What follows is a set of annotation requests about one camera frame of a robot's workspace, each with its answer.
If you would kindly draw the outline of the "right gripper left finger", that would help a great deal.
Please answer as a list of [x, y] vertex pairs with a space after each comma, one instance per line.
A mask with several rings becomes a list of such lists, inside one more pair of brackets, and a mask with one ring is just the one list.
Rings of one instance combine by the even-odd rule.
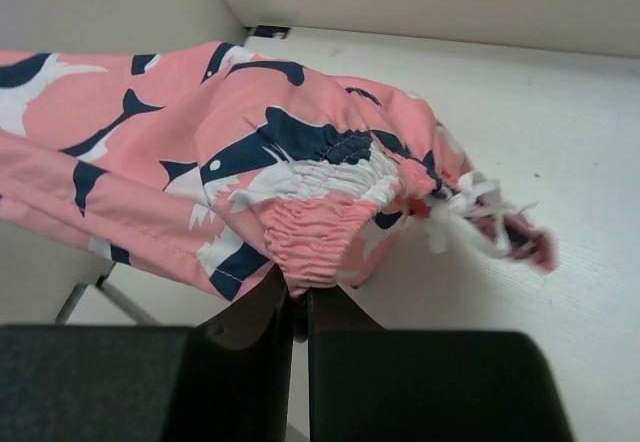
[[281, 441], [292, 329], [281, 272], [196, 326], [5, 325], [5, 441]]

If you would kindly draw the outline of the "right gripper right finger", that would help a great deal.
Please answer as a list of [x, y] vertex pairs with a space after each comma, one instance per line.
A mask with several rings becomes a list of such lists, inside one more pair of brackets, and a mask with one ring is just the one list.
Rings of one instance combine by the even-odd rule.
[[307, 295], [313, 441], [571, 441], [549, 364], [509, 331], [391, 330]]

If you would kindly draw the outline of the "pink shark print shorts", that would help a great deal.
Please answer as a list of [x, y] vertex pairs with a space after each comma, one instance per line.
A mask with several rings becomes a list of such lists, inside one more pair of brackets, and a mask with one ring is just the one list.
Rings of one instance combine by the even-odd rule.
[[3, 52], [1, 217], [229, 301], [272, 267], [358, 287], [412, 219], [434, 251], [556, 266], [424, 100], [221, 42]]

